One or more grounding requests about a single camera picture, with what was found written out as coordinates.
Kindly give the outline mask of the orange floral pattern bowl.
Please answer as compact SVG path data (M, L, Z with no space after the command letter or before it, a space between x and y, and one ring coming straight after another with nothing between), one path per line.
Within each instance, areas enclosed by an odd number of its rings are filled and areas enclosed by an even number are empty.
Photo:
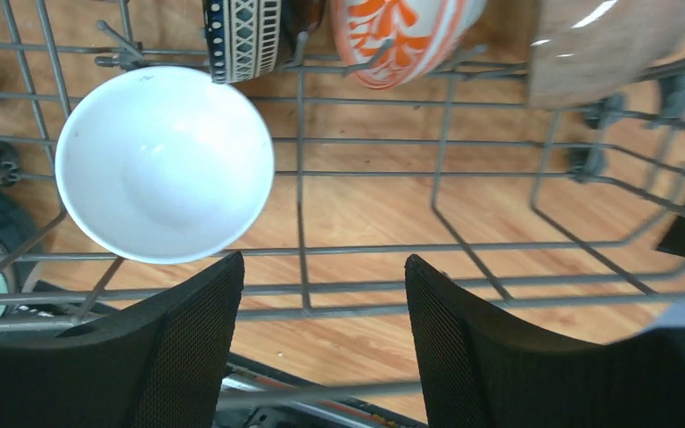
M485 7L483 0L333 1L336 51L362 86L399 86L448 60Z

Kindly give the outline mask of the grey wire dish rack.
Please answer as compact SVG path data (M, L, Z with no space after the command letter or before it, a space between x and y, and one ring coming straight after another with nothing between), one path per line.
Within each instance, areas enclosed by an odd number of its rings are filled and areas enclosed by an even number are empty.
M193 65L195 1L0 1L0 168L37 223L34 292L0 301L66 327L124 308L207 266L118 262L60 214L52 154L65 117L126 61L96 23L151 63ZM653 83L589 131L576 109L522 107L521 74L429 78L377 94L343 78L322 31L305 62L243 90L275 138L267 208L235 248L246 261L235 353L312 381L416 377L405 258L417 253L526 320L591 342L685 306L685 259L656 244L685 202L685 121L648 129Z

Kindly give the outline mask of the black bowl beige inside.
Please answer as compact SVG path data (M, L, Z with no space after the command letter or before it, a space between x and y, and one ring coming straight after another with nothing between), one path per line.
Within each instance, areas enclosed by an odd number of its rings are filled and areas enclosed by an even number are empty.
M240 83L300 63L324 1L203 0L211 80Z

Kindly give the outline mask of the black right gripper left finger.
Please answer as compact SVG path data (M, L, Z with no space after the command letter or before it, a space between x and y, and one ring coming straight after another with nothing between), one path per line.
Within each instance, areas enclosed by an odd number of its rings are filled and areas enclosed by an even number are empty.
M232 253L67 330L0 333L0 427L209 427L244 281Z

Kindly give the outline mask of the orange bowl white inside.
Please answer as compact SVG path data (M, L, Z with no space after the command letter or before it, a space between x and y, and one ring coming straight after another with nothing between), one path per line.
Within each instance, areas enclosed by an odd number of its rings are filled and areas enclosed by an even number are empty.
M58 137L62 205L95 243L170 265L226 249L259 218L276 171L268 126L238 89L177 66L93 89Z

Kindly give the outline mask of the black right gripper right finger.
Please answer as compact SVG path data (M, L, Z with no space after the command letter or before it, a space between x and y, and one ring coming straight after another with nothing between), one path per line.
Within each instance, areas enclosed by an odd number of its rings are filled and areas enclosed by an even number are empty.
M432 427L685 427L685 327L597 344L531 324L405 263Z

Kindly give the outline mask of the clear glass bowl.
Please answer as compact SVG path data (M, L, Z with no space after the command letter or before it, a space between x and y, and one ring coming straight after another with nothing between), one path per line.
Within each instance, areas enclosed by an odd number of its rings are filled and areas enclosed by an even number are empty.
M540 1L527 104L589 103L633 81L685 38L685 0Z

